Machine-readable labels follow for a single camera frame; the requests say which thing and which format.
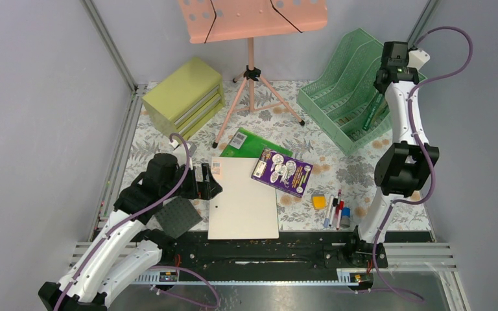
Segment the purple puzzle book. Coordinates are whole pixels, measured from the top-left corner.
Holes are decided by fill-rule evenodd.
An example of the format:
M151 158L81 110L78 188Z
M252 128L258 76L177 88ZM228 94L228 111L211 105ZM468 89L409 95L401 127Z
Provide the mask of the purple puzzle book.
M251 178L297 198L305 193L313 165L265 148Z

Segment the green transparent folder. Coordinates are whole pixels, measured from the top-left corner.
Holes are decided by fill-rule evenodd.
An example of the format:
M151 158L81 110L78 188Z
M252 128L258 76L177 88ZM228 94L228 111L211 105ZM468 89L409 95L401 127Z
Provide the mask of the green transparent folder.
M244 128L239 128L225 149L220 154L221 157L241 157L259 158L262 151L269 148L286 156L292 156L293 152L286 148L272 143Z

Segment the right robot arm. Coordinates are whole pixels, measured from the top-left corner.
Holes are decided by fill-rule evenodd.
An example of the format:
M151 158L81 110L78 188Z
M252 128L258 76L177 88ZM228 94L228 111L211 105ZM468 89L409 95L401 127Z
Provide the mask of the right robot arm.
M382 243L395 203L407 203L430 176L439 149L429 144L418 107L418 70L410 67L406 42L388 41L374 87L384 96L392 120L392 144L375 166L377 192L367 215L357 228L359 240Z

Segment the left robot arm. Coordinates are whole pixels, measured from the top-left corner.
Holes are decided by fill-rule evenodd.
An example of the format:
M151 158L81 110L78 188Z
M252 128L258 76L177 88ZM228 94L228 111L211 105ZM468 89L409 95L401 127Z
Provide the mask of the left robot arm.
M48 310L107 310L113 300L148 268L179 264L176 235L147 227L175 203L210 200L222 192L203 163L197 181L191 160L158 153L123 189L114 210L80 260L58 282L45 282L38 296Z

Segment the green puzzle book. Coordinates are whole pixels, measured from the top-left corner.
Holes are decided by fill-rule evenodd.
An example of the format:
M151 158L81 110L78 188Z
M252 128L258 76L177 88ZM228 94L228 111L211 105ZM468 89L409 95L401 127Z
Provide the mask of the green puzzle book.
M387 106L385 96L381 93L376 93L368 107L368 114L363 123L362 130L367 132Z

